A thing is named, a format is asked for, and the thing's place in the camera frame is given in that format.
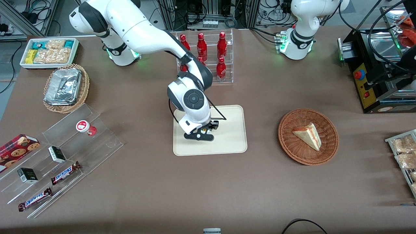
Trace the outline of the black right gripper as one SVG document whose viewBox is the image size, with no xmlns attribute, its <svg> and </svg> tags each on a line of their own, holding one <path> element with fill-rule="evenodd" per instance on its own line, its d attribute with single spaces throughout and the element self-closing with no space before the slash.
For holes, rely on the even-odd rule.
<svg viewBox="0 0 416 234">
<path fill-rule="evenodd" d="M 211 120 L 208 124 L 202 126 L 199 129 L 200 133 L 211 133 L 214 129 L 217 129 L 219 126 L 218 120 Z"/>
</svg>

